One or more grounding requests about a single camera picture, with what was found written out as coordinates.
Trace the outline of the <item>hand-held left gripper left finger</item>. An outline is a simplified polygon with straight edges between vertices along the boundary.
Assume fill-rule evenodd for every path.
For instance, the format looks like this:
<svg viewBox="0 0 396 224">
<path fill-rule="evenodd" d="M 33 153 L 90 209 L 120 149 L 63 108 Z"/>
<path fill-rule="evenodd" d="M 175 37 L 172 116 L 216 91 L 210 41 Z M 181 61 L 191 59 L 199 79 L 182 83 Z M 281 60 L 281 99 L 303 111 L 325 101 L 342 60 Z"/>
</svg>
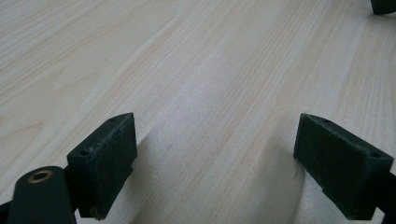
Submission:
<svg viewBox="0 0 396 224">
<path fill-rule="evenodd" d="M 67 155 L 72 207 L 82 217 L 106 218 L 137 157 L 134 115 L 106 120 Z"/>
</svg>

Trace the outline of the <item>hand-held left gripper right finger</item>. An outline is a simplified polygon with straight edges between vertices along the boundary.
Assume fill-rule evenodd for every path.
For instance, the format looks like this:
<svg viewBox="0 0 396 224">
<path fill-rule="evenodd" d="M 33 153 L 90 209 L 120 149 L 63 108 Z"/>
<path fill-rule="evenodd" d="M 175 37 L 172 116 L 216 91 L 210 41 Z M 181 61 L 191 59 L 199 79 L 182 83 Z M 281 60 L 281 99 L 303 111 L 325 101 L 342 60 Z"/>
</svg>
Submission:
<svg viewBox="0 0 396 224">
<path fill-rule="evenodd" d="M 303 113 L 293 157 L 349 220 L 394 219 L 393 158 L 334 122 Z"/>
</svg>

